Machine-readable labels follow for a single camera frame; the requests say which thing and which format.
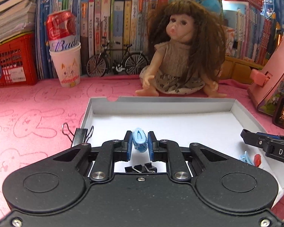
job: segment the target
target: white tray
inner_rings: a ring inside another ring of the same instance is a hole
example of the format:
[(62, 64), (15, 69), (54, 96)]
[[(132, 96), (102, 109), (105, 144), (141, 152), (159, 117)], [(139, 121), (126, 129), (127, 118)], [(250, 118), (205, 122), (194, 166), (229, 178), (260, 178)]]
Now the white tray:
[[(120, 97), (116, 102), (106, 98), (91, 98), (81, 128), (94, 133), (92, 147), (113, 139), (122, 140), (127, 130), (142, 128), (153, 131), (158, 140), (168, 139), (182, 147), (198, 142), (238, 159), (248, 152), (251, 158), (261, 154), (260, 168), (271, 173), (279, 184), (276, 204), (284, 195), (284, 163), (265, 157), (262, 149), (246, 145), (242, 129), (266, 132), (249, 111), (235, 99)], [(139, 153), (133, 147), (129, 162), (115, 163), (115, 172), (124, 167), (150, 162), (148, 151)], [(165, 163), (155, 162), (158, 172), (166, 172)]]

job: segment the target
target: pink cloth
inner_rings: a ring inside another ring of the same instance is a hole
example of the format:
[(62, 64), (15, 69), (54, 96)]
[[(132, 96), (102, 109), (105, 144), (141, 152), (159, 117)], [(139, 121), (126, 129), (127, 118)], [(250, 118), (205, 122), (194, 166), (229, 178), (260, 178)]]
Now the pink cloth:
[[(90, 97), (133, 96), (141, 84), (137, 76), (82, 78), (74, 88), (62, 88), (56, 79), (43, 80), (35, 86), (0, 89), (0, 218), (9, 212), (1, 192), (4, 179), (11, 172), (70, 147), (61, 133), (67, 122), (75, 131), (80, 126)], [(258, 113), (246, 91), (246, 85), (233, 80), (220, 82), (219, 91), (241, 102), (267, 132), (284, 135), (271, 123), (271, 117)], [(205, 97), (201, 91), (191, 95)], [(284, 197), (273, 211), (284, 219)]]

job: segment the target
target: soda can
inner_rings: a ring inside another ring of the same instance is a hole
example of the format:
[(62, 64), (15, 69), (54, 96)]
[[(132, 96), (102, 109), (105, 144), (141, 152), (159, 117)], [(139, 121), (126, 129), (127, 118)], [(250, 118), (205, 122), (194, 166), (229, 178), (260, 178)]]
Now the soda can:
[(70, 10), (49, 14), (46, 20), (46, 30), (51, 51), (63, 51), (78, 45), (76, 17)]

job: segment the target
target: doll's dress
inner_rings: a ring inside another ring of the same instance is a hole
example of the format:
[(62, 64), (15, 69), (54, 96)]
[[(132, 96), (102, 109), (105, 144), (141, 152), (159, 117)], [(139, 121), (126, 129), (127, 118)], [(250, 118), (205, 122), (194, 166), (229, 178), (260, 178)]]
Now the doll's dress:
[[(202, 89), (205, 83), (196, 72), (184, 84), (180, 84), (180, 77), (188, 70), (189, 45), (182, 44), (175, 40), (164, 42), (155, 45), (155, 50), (164, 54), (164, 58), (159, 67), (155, 79), (151, 84), (161, 93), (189, 95)], [(143, 79), (146, 69), (144, 67), (140, 73), (140, 78)]]

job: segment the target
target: brown hair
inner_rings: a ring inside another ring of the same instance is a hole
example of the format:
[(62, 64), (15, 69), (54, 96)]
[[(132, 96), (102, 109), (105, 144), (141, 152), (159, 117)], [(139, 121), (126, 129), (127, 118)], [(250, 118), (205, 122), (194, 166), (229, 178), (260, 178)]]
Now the brown hair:
[(194, 31), (190, 42), (188, 72), (180, 81), (185, 82), (198, 72), (205, 73), (209, 79), (218, 80), (217, 72), (225, 60), (226, 38), (223, 22), (219, 15), (209, 12), (202, 5), (192, 1), (175, 1), (159, 7), (152, 13), (148, 24), (148, 48), (152, 58), (154, 45), (167, 42), (170, 37), (166, 26), (170, 16), (186, 14), (194, 19)]

